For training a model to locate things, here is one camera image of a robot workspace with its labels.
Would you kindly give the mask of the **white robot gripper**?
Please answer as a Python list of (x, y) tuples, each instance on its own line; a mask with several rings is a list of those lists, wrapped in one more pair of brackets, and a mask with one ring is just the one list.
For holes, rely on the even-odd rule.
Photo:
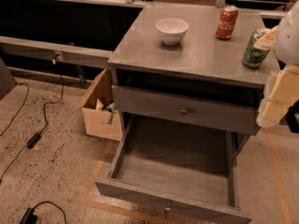
[(271, 72), (263, 90), (256, 122), (260, 127), (270, 128), (278, 125), (299, 100), (299, 66), (293, 65), (299, 64), (299, 1), (278, 27), (264, 30), (265, 34), (254, 43), (254, 48), (274, 49), (278, 60), (290, 63), (279, 72)]

